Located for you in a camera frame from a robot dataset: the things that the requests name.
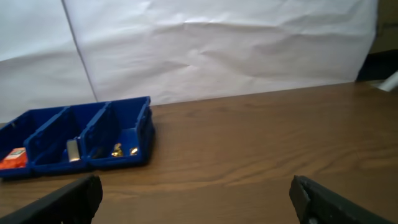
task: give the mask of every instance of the small dark object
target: small dark object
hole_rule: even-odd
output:
[[[392,223],[304,176],[294,176],[289,196],[301,224]]]
[[[102,194],[100,178],[89,175],[0,218],[0,224],[91,223]]]

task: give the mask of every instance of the blue plastic container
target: blue plastic container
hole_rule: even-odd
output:
[[[150,98],[140,97],[108,102],[82,133],[86,160],[98,169],[143,164],[150,158],[154,136]],[[113,157],[120,143],[123,156]],[[134,155],[130,151],[137,148]]]
[[[106,103],[90,103],[64,107],[26,139],[26,149],[33,171],[39,175],[54,175],[86,169],[81,134],[105,105]],[[70,162],[67,155],[67,142],[72,139],[76,139],[78,143],[79,161]]]
[[[26,147],[24,141],[63,107],[29,110],[0,129],[0,161],[14,148]],[[29,161],[25,168],[0,169],[0,177],[29,176]]]

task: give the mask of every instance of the blue storage tray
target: blue storage tray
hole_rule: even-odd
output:
[[[24,145],[25,139],[62,109],[63,107],[29,110],[2,127],[0,129],[0,161],[3,160],[14,148],[26,147]],[[0,169],[0,177],[29,175],[29,160],[24,168]]]
[[[150,158],[154,135],[150,98],[141,97],[108,102],[83,131],[86,160],[97,169],[143,164]],[[120,143],[123,156],[112,157],[114,145]],[[130,149],[137,147],[135,155]]]
[[[26,139],[27,153],[33,171],[39,175],[54,175],[86,169],[81,134],[105,104],[89,103],[64,107],[59,114]],[[76,139],[78,143],[80,160],[69,162],[66,148],[67,141],[72,139]]]

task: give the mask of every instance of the wrinkled white paper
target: wrinkled white paper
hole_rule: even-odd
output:
[[[99,100],[154,104],[352,82],[377,1],[66,0]]]
[[[95,101],[61,1],[0,1],[0,123]]]

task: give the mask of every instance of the wooden table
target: wooden table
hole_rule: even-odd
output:
[[[151,164],[100,175],[93,223],[299,223],[306,175],[398,222],[398,97],[330,85],[153,106]],[[5,182],[0,215],[84,174]]]

